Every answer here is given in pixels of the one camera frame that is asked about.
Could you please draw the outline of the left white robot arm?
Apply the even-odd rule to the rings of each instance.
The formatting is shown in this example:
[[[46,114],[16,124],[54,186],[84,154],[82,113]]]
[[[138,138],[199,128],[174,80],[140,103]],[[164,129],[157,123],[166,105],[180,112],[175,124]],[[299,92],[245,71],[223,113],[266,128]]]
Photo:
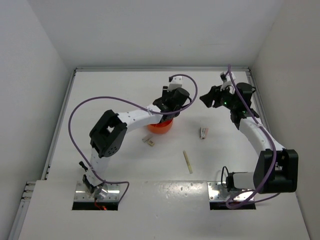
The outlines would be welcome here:
[[[107,110],[89,133],[91,157],[82,181],[88,192],[99,197],[107,181],[102,178],[111,157],[121,148],[125,135],[148,125],[163,125],[176,118],[187,107],[190,94],[182,87],[164,87],[162,96],[138,110],[115,113]]]

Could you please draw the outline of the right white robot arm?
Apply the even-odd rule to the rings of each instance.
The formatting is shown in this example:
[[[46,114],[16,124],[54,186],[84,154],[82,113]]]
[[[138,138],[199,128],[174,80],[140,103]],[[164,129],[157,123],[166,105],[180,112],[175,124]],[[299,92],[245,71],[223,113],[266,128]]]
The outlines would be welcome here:
[[[255,87],[240,82],[236,88],[231,93],[228,86],[222,89],[220,85],[214,85],[199,98],[207,108],[227,108],[231,121],[247,137],[258,155],[254,172],[228,173],[227,190],[255,189],[259,194],[295,192],[298,185],[298,153],[272,138],[254,110],[251,113],[247,111],[246,107],[252,104]]]

